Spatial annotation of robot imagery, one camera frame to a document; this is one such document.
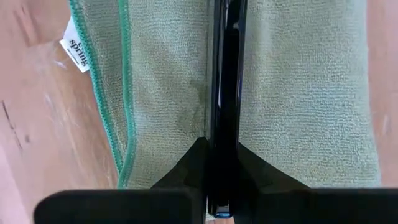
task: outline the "white label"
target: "white label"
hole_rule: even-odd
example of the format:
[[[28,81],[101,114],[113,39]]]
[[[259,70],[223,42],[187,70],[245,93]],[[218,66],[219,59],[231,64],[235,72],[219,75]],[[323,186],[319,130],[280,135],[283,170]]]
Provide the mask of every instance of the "white label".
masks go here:
[[[60,44],[82,73],[89,69],[87,58],[72,17],[69,19],[67,29],[63,34]]]

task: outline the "wood grain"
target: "wood grain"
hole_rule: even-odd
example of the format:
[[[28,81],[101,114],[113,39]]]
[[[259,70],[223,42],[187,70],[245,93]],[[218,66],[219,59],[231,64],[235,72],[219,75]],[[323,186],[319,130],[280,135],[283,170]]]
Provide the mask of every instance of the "wood grain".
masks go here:
[[[384,186],[398,186],[398,2],[368,0],[371,111]],[[64,0],[0,1],[0,223],[29,223],[63,189],[113,188],[88,73],[58,44]],[[213,223],[231,223],[217,220]]]

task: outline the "wooden floor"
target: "wooden floor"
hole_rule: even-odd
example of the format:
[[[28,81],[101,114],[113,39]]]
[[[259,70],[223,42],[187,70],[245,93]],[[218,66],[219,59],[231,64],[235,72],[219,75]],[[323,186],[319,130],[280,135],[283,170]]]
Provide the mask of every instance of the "wooden floor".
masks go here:
[[[368,1],[371,111],[384,186],[398,187],[398,1]],[[58,41],[66,0],[0,0],[0,223],[29,223],[63,189],[116,172],[87,73]]]

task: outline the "green microfiber towel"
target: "green microfiber towel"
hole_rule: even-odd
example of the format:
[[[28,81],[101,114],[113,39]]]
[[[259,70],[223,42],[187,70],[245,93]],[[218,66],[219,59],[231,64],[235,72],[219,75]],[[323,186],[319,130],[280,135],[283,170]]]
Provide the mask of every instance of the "green microfiber towel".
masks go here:
[[[119,187],[148,188],[206,134],[211,0],[70,0]],[[311,187],[380,184],[366,1],[248,0],[240,141]]]

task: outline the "green stitched edge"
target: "green stitched edge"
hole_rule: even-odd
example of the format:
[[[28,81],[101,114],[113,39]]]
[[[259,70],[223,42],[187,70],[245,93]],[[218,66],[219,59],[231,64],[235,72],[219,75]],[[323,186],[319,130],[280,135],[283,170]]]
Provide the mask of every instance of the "green stitched edge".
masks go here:
[[[128,0],[119,0],[119,16],[122,36],[122,74],[123,74],[123,102],[127,120],[127,150],[124,165],[119,175],[118,187],[126,188],[136,156],[136,124],[132,109],[132,72],[131,72],[131,26],[129,20]]]
[[[77,1],[78,0],[70,0],[69,2],[70,12],[73,21],[75,22],[76,31],[78,32],[80,40],[83,44],[83,49],[85,51],[85,55],[87,57],[87,61],[90,66],[90,77],[91,77],[91,82],[93,84],[93,91],[95,99],[97,101],[99,115],[101,116],[101,119],[103,121],[103,126],[106,132],[106,136],[108,137],[109,145],[111,147],[111,152],[116,165],[116,170],[120,175],[123,168],[122,157],[120,155],[121,151],[119,145],[117,144],[116,132],[114,131],[114,124],[112,122],[112,119],[110,118],[109,109],[106,104],[106,98],[104,97],[104,90],[102,89],[103,86],[101,78],[102,74],[97,69],[99,67],[98,62],[96,60],[98,57],[95,53],[95,50],[93,50],[93,43],[91,42],[91,39],[88,38],[86,35],[87,27],[85,25],[83,16],[79,12],[81,9],[77,7],[78,5]]]

